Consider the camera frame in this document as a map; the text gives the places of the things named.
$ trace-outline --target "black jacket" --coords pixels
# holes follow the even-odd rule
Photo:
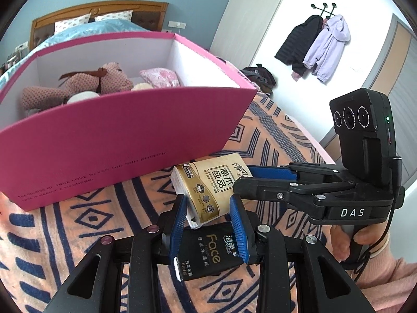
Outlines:
[[[303,65],[304,58],[322,28],[322,17],[310,16],[303,24],[291,31],[275,58],[285,64],[291,64],[292,70],[303,76],[307,70]]]

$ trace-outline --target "hanging coat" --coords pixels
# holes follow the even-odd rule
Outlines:
[[[313,74],[317,74],[320,81],[327,82],[336,70],[343,48],[349,40],[350,32],[345,18],[342,15],[333,16],[306,54],[304,65],[312,68],[317,64]]]
[[[291,64],[292,70],[303,76],[307,70],[303,60],[322,27],[323,19],[320,15],[310,16],[303,24],[291,31],[275,58],[284,64]]]

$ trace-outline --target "bag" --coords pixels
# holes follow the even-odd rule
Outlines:
[[[272,95],[272,88],[277,85],[272,73],[262,64],[256,64],[256,67],[246,67],[241,70],[245,76],[252,82],[255,82],[266,95]]]

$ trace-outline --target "camera lens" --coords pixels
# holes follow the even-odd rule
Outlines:
[[[366,128],[369,125],[369,113],[364,106],[360,106],[358,109],[358,121],[363,128]]]
[[[345,121],[345,125],[347,128],[355,128],[355,114],[353,113],[351,107],[346,107],[343,110],[343,120]]]
[[[341,116],[338,111],[334,112],[334,123],[336,124],[337,127],[341,126]]]

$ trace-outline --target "blue bedsheet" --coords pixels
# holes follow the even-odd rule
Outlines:
[[[56,45],[57,43],[62,43],[65,41],[78,39],[80,37],[86,37],[95,34],[106,34],[106,33],[117,33],[117,32],[143,32],[146,30],[138,25],[135,25],[132,22],[127,20],[104,20],[98,22],[91,22],[85,25],[79,25],[72,28],[68,28],[57,35],[51,36],[49,39],[46,39],[43,43],[37,46],[34,50],[32,50],[24,59],[19,61],[13,67],[11,67],[8,71],[6,71],[0,77],[0,90],[4,87],[7,81],[10,80],[14,72],[34,53],[37,51]]]

